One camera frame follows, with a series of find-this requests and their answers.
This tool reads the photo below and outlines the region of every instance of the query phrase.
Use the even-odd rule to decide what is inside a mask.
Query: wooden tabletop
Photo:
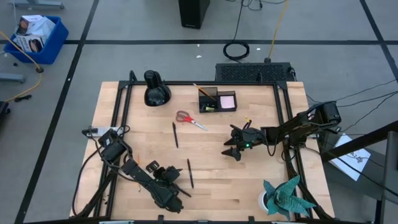
[[[93,118],[93,126],[109,126],[111,123],[118,83],[104,82]],[[137,183],[118,178],[113,204],[113,220],[156,220],[164,215],[165,220],[286,220],[280,214],[268,216],[258,206],[257,198],[264,190],[263,180],[274,186],[287,181],[285,163],[280,158],[282,144],[270,157],[265,146],[256,146],[242,152],[242,159],[224,156],[221,151],[228,147],[223,143],[230,138],[230,124],[240,128],[246,123],[245,116],[252,120],[251,127],[278,126],[274,92],[271,86],[219,86],[219,91],[236,91],[236,112],[206,113],[198,111],[198,90],[194,86],[169,86],[171,100],[163,106],[149,107],[144,104],[146,86],[133,86],[127,125],[130,132],[124,140],[132,147],[134,158],[145,169],[153,160],[161,166],[183,168],[175,181],[192,198],[179,194],[184,209],[171,213],[156,206],[150,193]],[[288,83],[293,114],[308,108],[303,83]],[[121,100],[118,122],[120,123],[124,97]],[[287,121],[283,94],[280,91]],[[190,123],[175,121],[178,110],[190,113],[204,131]],[[175,147],[172,122],[177,126],[179,148]],[[315,140],[309,139],[307,146],[318,149]],[[95,150],[93,141],[88,141],[84,160]],[[306,149],[301,150],[302,162],[309,191],[323,209],[334,217],[329,190],[320,156]],[[187,169],[189,158],[195,189],[191,188]],[[76,198],[76,209],[81,211],[98,188],[103,163],[95,155],[86,165]],[[108,194],[104,195],[101,214],[104,215]]]

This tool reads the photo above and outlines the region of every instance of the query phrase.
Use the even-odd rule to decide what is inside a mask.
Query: black pen
[[[187,163],[188,163],[189,178],[191,179],[191,186],[193,189],[193,177],[192,177],[191,163],[189,162],[189,159],[187,159]]]
[[[173,132],[174,132],[175,146],[178,148],[177,133],[175,132],[175,124],[174,124],[174,122],[173,122]]]

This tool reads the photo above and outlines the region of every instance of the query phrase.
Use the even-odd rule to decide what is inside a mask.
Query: gray floor
[[[88,40],[181,40],[230,39],[239,13],[239,1],[212,0],[200,30],[180,26],[177,0],[99,0]],[[386,40],[398,40],[394,0],[367,0]],[[66,9],[17,9],[17,15],[60,16],[70,31],[69,40],[80,39],[93,0],[64,1]],[[262,11],[243,9],[238,39],[271,39],[283,4],[264,4]],[[13,30],[12,8],[0,0],[0,27]],[[291,0],[281,24],[282,40],[377,40],[357,0]],[[46,65],[42,84],[32,91],[30,101],[11,103],[12,113],[0,127],[0,223],[12,223],[43,145],[62,86],[77,45],[64,45],[56,62]],[[269,45],[251,45],[243,62],[261,62]],[[398,46],[388,46],[398,58]],[[26,222],[67,218],[73,189],[87,140],[80,131],[91,124],[103,81],[126,79],[134,70],[157,70],[166,80],[214,80],[215,64],[228,62],[223,45],[85,45],[67,99],[53,136]],[[241,49],[231,48],[238,53]],[[290,62],[307,93],[316,100],[332,100],[393,80],[389,64],[378,45],[276,45],[274,62]],[[0,99],[5,100],[34,85],[34,67],[19,63],[12,55],[0,55],[0,72],[26,75],[25,84],[0,83]],[[374,89],[339,102],[350,104],[395,91],[397,83]],[[381,100],[342,108],[342,127],[374,108]],[[396,120],[398,98],[387,100],[378,110],[347,133],[367,133]],[[381,153],[384,145],[371,148]],[[336,217],[370,221],[376,202],[335,183],[328,183]]]

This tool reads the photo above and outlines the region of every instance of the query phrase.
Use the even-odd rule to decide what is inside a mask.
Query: sticky note pad
[[[228,109],[235,107],[234,96],[221,96],[221,108]]]

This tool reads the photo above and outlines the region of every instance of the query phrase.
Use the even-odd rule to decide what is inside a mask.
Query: blue bin
[[[50,34],[50,37],[47,39],[47,42],[44,43],[43,49],[39,53],[26,52],[27,55],[31,56],[37,63],[39,64],[47,64],[51,65],[54,63],[55,59],[58,56],[58,53],[61,51],[62,45],[68,37],[69,31],[62,24],[61,18],[57,16],[46,16],[50,19],[55,27]],[[4,51],[12,54],[15,58],[25,63],[32,63],[29,58],[27,58],[24,54],[19,52],[11,43],[7,43],[4,47]]]

